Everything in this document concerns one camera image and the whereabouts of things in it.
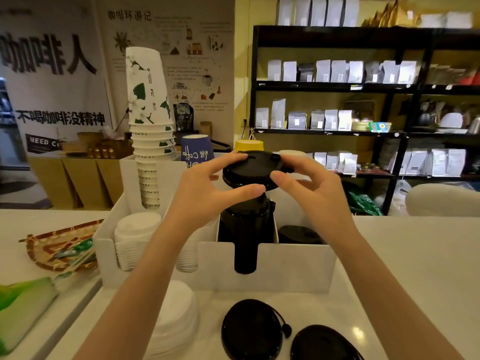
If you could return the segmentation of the person's left hand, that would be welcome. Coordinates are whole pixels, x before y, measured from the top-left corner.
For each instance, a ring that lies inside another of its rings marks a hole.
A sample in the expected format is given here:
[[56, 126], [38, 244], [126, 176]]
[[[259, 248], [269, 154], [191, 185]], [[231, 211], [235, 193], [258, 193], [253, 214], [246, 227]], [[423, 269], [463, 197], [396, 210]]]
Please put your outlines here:
[[241, 203], [242, 201], [213, 201], [211, 194], [217, 188], [212, 178], [228, 165], [247, 157], [245, 153], [230, 152], [187, 169], [161, 224], [161, 232], [183, 245], [195, 230], [211, 222], [225, 209]]

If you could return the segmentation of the black plastic cup lid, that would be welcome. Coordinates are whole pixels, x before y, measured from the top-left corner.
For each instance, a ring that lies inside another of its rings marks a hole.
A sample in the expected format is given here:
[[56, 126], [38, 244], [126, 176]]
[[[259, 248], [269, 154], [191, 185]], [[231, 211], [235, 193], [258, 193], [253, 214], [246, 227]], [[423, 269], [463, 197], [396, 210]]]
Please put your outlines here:
[[294, 172], [292, 167], [283, 162], [278, 153], [268, 151], [240, 151], [240, 153], [246, 154], [247, 158], [223, 169], [223, 181], [231, 188], [260, 184], [265, 186], [268, 192], [278, 187], [270, 177], [271, 172]]

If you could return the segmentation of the person's left forearm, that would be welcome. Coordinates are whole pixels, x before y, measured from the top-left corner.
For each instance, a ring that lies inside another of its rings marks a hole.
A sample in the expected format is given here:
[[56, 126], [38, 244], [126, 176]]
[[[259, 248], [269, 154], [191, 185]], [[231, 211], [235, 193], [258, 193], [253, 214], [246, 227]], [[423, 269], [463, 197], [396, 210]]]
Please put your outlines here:
[[72, 360], [143, 360], [178, 255], [211, 220], [164, 219]]

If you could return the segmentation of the yellow paper cup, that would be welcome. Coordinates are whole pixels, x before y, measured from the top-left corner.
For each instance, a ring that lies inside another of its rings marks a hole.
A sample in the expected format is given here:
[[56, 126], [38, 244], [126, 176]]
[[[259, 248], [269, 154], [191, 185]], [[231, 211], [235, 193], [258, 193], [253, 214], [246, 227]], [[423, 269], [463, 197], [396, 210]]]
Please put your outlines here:
[[234, 152], [265, 151], [264, 142], [257, 139], [239, 139], [235, 142]]

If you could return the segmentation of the low pile of black lids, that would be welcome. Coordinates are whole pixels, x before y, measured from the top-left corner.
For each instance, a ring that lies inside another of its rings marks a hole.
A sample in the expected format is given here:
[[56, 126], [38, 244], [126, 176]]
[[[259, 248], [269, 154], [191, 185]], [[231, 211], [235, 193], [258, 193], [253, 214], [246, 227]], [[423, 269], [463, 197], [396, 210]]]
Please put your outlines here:
[[327, 245], [313, 229], [299, 225], [285, 225], [279, 228], [278, 241], [282, 244]]

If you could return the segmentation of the stack of white lids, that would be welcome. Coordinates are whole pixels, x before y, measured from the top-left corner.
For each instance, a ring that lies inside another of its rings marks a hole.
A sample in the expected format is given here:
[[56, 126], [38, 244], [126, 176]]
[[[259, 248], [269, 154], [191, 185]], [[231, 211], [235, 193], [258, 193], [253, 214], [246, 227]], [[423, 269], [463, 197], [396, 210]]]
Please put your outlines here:
[[155, 211], [133, 213], [118, 221], [114, 230], [114, 245], [122, 271], [135, 267], [161, 221], [162, 216]]
[[177, 271], [192, 273], [198, 269], [198, 242], [201, 236], [201, 228], [199, 228], [188, 237], [176, 261]]

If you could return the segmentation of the black coffee bag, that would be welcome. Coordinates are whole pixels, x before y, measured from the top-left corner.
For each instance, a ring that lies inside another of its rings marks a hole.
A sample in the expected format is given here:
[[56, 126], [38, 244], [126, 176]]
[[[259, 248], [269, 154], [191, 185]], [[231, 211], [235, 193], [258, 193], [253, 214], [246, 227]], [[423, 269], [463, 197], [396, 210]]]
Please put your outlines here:
[[173, 104], [176, 131], [179, 133], [193, 133], [194, 109], [185, 102]]

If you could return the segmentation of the loose pile of white lids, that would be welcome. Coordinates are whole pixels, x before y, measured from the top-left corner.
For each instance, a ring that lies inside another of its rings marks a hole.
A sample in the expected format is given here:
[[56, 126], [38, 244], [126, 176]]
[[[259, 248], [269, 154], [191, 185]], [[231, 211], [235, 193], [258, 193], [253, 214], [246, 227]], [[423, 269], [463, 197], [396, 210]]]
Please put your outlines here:
[[143, 360], [159, 360], [182, 348], [195, 336], [199, 314], [195, 292], [170, 281]]

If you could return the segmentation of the white rounded chair back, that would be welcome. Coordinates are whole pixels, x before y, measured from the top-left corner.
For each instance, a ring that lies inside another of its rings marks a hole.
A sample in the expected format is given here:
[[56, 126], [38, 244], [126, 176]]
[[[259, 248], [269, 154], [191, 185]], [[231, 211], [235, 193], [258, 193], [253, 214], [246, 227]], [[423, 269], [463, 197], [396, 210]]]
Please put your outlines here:
[[405, 207], [413, 217], [480, 218], [480, 192], [448, 184], [422, 184], [407, 193]]

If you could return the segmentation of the cardboard display stand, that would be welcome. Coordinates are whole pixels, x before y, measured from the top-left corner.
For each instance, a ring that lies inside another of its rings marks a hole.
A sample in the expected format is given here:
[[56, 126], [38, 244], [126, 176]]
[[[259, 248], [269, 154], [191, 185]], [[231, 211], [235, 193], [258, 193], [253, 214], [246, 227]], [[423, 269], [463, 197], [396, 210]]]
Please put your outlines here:
[[120, 159], [133, 151], [128, 135], [82, 131], [55, 138], [25, 134], [30, 168], [55, 209], [109, 210], [123, 193]]

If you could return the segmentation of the black flat cup lid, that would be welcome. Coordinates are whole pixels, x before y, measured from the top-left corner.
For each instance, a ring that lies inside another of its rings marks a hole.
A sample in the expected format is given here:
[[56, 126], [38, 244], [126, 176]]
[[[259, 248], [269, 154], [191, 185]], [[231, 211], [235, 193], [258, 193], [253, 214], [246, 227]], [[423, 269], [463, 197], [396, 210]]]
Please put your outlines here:
[[301, 329], [290, 348], [290, 360], [365, 360], [357, 348], [333, 328], [314, 324]]

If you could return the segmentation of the tall white coffee bag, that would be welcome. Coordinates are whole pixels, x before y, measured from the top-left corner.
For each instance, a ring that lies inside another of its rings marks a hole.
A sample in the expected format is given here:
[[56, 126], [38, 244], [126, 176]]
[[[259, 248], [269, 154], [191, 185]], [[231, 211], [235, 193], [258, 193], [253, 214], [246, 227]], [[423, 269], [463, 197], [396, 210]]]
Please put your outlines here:
[[344, 0], [343, 27], [356, 27], [360, 12], [360, 0]]
[[309, 25], [324, 27], [326, 24], [328, 0], [311, 0], [311, 15]]
[[294, 26], [306, 27], [309, 25], [312, 0], [296, 0]]
[[278, 0], [276, 25], [293, 26], [295, 0]]
[[325, 18], [326, 27], [340, 27], [345, 0], [327, 0], [327, 10]]

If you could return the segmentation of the green sachet packets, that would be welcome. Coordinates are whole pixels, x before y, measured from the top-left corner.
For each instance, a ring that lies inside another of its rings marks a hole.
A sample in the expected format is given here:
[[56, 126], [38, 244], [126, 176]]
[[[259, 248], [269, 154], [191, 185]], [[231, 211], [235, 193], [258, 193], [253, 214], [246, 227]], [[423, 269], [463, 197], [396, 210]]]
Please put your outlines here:
[[53, 259], [62, 262], [67, 267], [70, 267], [82, 259], [82, 257], [93, 247], [93, 239], [90, 236], [70, 248], [61, 249], [54, 254]]

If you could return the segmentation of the black metal shelving unit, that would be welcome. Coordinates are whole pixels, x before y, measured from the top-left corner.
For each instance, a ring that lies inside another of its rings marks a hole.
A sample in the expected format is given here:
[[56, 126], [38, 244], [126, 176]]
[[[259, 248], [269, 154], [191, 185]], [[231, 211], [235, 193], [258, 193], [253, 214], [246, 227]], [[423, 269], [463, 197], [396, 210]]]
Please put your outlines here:
[[[259, 48], [322, 48], [322, 49], [387, 49], [394, 50], [395, 62], [403, 59], [406, 50], [423, 50], [420, 71], [415, 83], [380, 84], [380, 83], [327, 83], [327, 82], [300, 82], [300, 81], [260, 81], [257, 79], [257, 64]], [[437, 133], [433, 128], [413, 126], [420, 107], [420, 98], [423, 95], [443, 96], [480, 96], [479, 85], [447, 85], [426, 84], [430, 64], [434, 52], [437, 50], [452, 51], [480, 51], [480, 29], [439, 29], [439, 28], [372, 28], [372, 27], [300, 27], [255, 25], [253, 27], [250, 99], [249, 99], [249, 130], [251, 133], [264, 134], [312, 134], [312, 135], [343, 135], [361, 137], [375, 137], [372, 159], [378, 161], [380, 150], [385, 138], [399, 139], [399, 150], [393, 172], [389, 174], [360, 173], [366, 180], [365, 189], [371, 187], [373, 180], [388, 179], [384, 203], [381, 207], [386, 216], [393, 199], [396, 183], [400, 179], [430, 179], [428, 175], [401, 175], [400, 164], [404, 158], [410, 138], [469, 138], [480, 136], [480, 133]], [[320, 132], [315, 130], [294, 131], [291, 129], [273, 129], [255, 127], [256, 93], [268, 92], [319, 92], [319, 93], [348, 93], [358, 91], [368, 94], [385, 94], [385, 101], [381, 113], [381, 120], [387, 121], [393, 97], [395, 95], [411, 95], [408, 105], [405, 124], [400, 131], [387, 133], [375, 132]]]

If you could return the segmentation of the group of gold coffee bags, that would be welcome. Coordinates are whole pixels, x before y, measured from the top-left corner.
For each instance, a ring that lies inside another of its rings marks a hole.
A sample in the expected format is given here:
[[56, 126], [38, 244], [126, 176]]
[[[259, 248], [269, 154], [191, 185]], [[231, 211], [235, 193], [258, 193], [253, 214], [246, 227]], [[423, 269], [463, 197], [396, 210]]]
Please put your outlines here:
[[373, 17], [363, 21], [361, 27], [370, 28], [420, 28], [422, 15], [407, 9], [407, 4], [400, 0], [388, 2], [381, 11], [376, 11]]

